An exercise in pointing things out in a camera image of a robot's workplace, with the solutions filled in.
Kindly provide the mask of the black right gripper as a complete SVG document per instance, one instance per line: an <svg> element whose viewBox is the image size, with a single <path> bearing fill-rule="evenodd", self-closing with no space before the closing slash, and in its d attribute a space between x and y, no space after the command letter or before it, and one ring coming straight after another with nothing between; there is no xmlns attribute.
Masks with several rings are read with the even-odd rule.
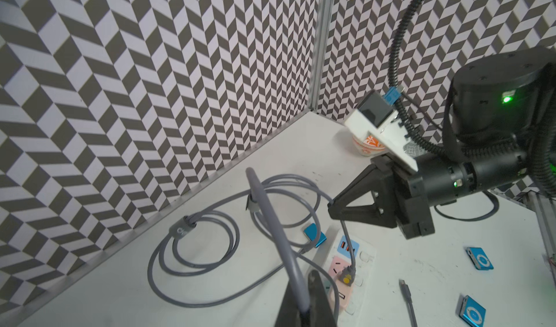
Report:
<svg viewBox="0 0 556 327"><path fill-rule="evenodd" d="M379 156L328 205L330 217L389 229L398 228L407 240L435 233L429 201L419 182L391 158ZM371 194L371 205L348 206Z"/></svg>

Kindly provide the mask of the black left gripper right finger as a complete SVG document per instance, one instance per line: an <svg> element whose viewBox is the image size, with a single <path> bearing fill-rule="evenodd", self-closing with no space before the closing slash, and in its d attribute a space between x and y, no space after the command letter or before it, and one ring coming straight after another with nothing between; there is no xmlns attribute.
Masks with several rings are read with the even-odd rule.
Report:
<svg viewBox="0 0 556 327"><path fill-rule="evenodd" d="M317 270L312 270L308 275L308 291L310 296L310 309L306 318L306 325L310 327L336 327L336 321L330 307L327 293Z"/></svg>

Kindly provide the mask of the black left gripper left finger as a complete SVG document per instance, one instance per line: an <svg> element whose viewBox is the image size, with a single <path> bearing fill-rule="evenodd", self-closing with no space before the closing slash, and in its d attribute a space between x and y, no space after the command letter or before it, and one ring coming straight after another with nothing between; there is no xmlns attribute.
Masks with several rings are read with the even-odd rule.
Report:
<svg viewBox="0 0 556 327"><path fill-rule="evenodd" d="M285 290L275 327L302 327L301 313L298 311L294 293L289 285Z"/></svg>

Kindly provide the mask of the pink usb charger plug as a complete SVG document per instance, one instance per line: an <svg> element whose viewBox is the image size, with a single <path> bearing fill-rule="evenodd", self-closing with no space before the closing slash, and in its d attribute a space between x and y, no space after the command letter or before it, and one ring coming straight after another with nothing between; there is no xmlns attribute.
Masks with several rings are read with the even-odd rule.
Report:
<svg viewBox="0 0 556 327"><path fill-rule="evenodd" d="M341 280L335 280L334 283L338 288L339 311L343 312L350 304L350 298L352 297L352 293L353 293L353 286L348 286L344 284ZM327 290L327 297L328 297L329 304L331 308L334 309L336 299L335 299L334 289L332 287L331 281L326 280L324 287Z"/></svg>

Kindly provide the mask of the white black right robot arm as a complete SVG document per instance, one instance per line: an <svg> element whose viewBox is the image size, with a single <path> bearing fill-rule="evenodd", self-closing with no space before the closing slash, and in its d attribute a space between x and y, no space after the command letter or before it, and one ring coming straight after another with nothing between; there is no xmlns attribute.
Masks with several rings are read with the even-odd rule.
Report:
<svg viewBox="0 0 556 327"><path fill-rule="evenodd" d="M412 0L392 39L389 90L368 92L346 118L357 139L377 138L387 154L367 166L328 205L334 220L399 228L412 239L434 233L440 206L524 176L555 195L555 52L535 47L487 56L452 78L442 144L411 123L398 84L398 55L424 0Z"/></svg>

